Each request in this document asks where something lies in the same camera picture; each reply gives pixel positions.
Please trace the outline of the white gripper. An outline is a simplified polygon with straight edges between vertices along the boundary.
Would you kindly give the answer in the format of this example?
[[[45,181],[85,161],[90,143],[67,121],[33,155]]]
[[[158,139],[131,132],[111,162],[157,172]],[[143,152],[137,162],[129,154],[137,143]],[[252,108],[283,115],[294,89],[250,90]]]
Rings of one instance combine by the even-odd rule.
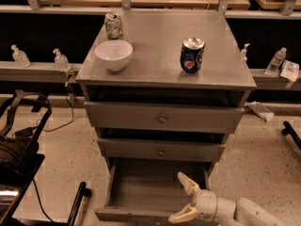
[[[214,222],[234,222],[236,203],[217,197],[212,191],[200,189],[199,185],[186,176],[178,173],[178,179],[188,196],[194,195],[192,206],[188,203],[180,212],[168,218],[170,223],[182,223],[198,218]]]

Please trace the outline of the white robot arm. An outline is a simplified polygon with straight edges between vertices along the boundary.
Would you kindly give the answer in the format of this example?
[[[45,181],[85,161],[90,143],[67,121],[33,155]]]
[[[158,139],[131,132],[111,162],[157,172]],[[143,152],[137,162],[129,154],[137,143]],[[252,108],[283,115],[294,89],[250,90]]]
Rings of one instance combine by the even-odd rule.
[[[200,186],[186,176],[178,173],[178,179],[186,194],[192,197],[180,212],[168,218],[170,223],[188,222],[198,219],[216,222],[219,226],[286,226],[281,220],[270,214],[248,198],[232,202],[217,197],[212,191]]]

